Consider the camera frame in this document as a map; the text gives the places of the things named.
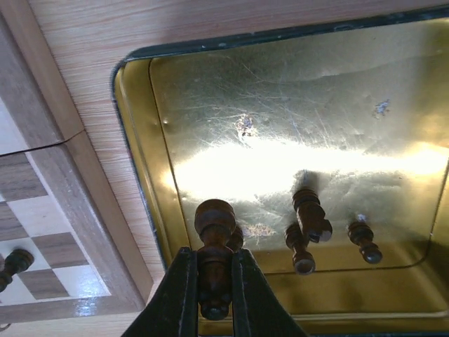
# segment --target chessboard wooden border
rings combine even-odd
[[[1,306],[0,323],[143,309],[152,278],[86,133],[25,154],[111,295]]]

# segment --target dark chessboard square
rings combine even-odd
[[[83,252],[70,233],[44,235],[32,239],[52,268],[88,265]]]
[[[27,232],[6,202],[0,202],[0,241],[22,239]]]
[[[25,154],[0,157],[0,194],[6,201],[47,195]]]
[[[22,272],[18,276],[37,300],[69,297],[64,286],[51,269]]]

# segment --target light chessboard square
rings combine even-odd
[[[48,195],[10,201],[8,205],[30,237],[70,231],[67,218]]]
[[[53,269],[62,285],[73,298],[110,296],[110,292],[98,280],[90,265]]]

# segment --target brown chess piece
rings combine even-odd
[[[0,272],[0,293],[13,281],[13,275],[24,272],[34,262],[33,255],[24,249],[15,249],[5,259],[4,269]]]
[[[324,217],[318,196],[307,187],[301,188],[293,195],[293,208],[296,211],[302,235],[306,240],[316,244],[329,241],[332,237],[332,225]]]
[[[286,245],[293,251],[293,267],[298,275],[309,275],[315,271],[315,260],[307,251],[307,244],[308,241],[303,237],[297,223],[288,226]]]
[[[356,221],[348,227],[348,236],[353,244],[360,247],[360,254],[363,259],[374,265],[382,260],[382,252],[379,246],[373,242],[374,233],[363,221]]]
[[[231,262],[226,246],[236,228],[234,210],[219,199],[206,200],[195,213],[195,230],[204,247],[198,250],[198,302],[206,319],[217,321],[229,313],[232,301]]]

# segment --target chessboard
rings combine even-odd
[[[27,155],[0,157],[0,177],[0,268],[14,249],[34,257],[30,268],[14,275],[0,293],[0,306],[110,296]]]

